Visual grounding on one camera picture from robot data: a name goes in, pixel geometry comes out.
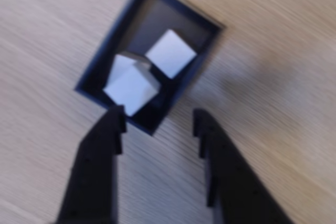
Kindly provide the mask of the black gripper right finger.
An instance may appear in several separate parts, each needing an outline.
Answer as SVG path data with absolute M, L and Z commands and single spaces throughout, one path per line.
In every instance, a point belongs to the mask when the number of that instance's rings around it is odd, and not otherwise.
M 193 135 L 205 161 L 206 205 L 213 223 L 292 223 L 234 142 L 204 109 L 193 111 Z

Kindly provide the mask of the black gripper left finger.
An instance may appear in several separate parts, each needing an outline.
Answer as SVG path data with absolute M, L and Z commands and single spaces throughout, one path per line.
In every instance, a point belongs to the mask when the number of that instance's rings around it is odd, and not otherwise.
M 56 223 L 117 223 L 124 107 L 112 106 L 78 146 Z

